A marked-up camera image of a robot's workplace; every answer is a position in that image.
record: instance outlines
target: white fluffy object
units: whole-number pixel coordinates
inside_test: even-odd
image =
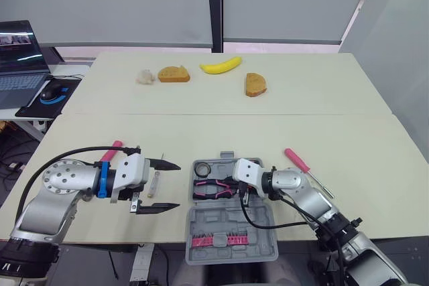
[[[152,84],[154,80],[155,76],[150,72],[150,70],[140,71],[135,79],[136,83],[140,84]]]

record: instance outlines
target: pink screwdriver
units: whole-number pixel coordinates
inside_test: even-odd
[[[328,190],[328,188],[325,187],[322,184],[322,182],[320,182],[319,180],[317,180],[317,178],[313,175],[313,173],[310,172],[310,168],[305,164],[304,161],[301,160],[300,157],[298,157],[295,154],[295,152],[292,151],[292,149],[289,149],[289,148],[285,149],[284,150],[284,154],[286,155],[286,157],[289,158],[290,161],[292,161],[294,163],[294,165],[296,165],[297,167],[299,167],[302,170],[302,172],[308,173],[308,175],[310,177],[312,177],[315,182],[317,182],[317,184],[322,188],[323,191],[325,191],[328,194],[328,196],[331,199],[335,198],[334,195]]]

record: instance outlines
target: gray toolbox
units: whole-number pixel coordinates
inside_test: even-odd
[[[256,229],[246,221],[241,210],[238,192],[231,198],[216,200],[197,200],[197,194],[217,194],[225,188],[202,184],[194,185],[194,181],[203,182],[208,179],[224,180],[233,174],[235,162],[233,152],[221,152],[220,159],[196,160],[192,164],[190,195],[194,206],[188,212],[188,239],[186,241],[186,262],[189,265],[213,265],[232,263],[253,263],[274,261],[278,258],[277,236],[275,230]],[[262,166],[258,158],[248,158]],[[206,178],[198,177],[195,167],[206,163],[210,173]],[[246,211],[250,219],[262,226],[274,225],[271,208],[257,196],[249,196],[249,207]],[[192,246],[192,239],[212,237],[210,246]],[[229,244],[230,238],[247,237],[247,244]]]

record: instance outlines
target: black mouse pad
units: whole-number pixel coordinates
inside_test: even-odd
[[[62,85],[59,97],[52,100],[43,101],[40,94],[30,106],[24,106],[15,113],[16,117],[46,117],[54,119],[59,114],[63,106],[67,103],[74,90],[79,85],[79,80],[51,80],[51,82],[60,82]]]

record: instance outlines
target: toast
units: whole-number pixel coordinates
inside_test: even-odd
[[[250,97],[258,96],[267,90],[265,78],[256,73],[246,75],[246,95]]]
[[[161,82],[188,82],[190,76],[185,67],[168,66],[160,70],[158,78]]]

